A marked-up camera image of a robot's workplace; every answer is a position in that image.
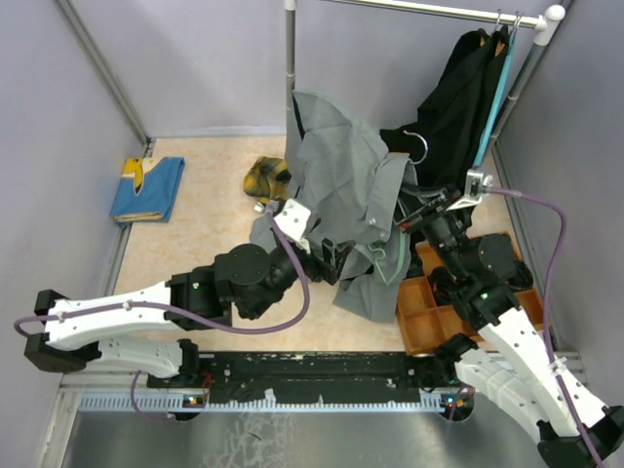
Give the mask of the grey button-up shirt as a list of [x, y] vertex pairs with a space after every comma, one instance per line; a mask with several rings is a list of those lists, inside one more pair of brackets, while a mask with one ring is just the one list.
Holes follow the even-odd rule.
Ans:
[[397, 198], [404, 183], [417, 180], [415, 166], [393, 154], [366, 121], [319, 92], [293, 92], [289, 125], [289, 196], [316, 217], [308, 241], [355, 242], [334, 305], [372, 322], [393, 322], [410, 266], [410, 238], [400, 276], [388, 286], [373, 268], [375, 254], [367, 244], [383, 243], [387, 257], [381, 265], [390, 276], [399, 253]]

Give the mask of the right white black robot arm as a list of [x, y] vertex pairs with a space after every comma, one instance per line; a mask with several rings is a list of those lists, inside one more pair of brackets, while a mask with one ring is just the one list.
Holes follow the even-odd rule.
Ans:
[[506, 233], [469, 238], [470, 216], [446, 188], [407, 185], [395, 222], [422, 236], [446, 278], [441, 301], [505, 358], [502, 367], [458, 332], [435, 349], [437, 377], [484, 394], [534, 440], [549, 467], [602, 467], [623, 443], [623, 408], [608, 406], [567, 368], [516, 297], [520, 261]]

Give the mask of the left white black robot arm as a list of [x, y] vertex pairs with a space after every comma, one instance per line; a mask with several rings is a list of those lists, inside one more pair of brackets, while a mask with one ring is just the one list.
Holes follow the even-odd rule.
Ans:
[[267, 252], [247, 243], [217, 255], [211, 265], [136, 292], [72, 300], [44, 290], [30, 318], [44, 329], [24, 334], [24, 356], [40, 371], [72, 373], [109, 365], [189, 387], [203, 374], [197, 345], [190, 340], [160, 344], [138, 337], [139, 332], [243, 334], [245, 329], [232, 324], [234, 313], [256, 320], [294, 283], [305, 290], [312, 282], [335, 284], [353, 248], [352, 242], [324, 240], [318, 249], [303, 249], [286, 241]]

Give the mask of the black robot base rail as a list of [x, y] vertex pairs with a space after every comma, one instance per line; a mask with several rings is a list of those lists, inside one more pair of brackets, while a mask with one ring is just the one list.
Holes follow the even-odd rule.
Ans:
[[417, 403], [422, 393], [457, 388], [450, 359], [404, 352], [214, 352], [173, 376], [147, 377], [150, 389], [194, 389], [212, 404]]

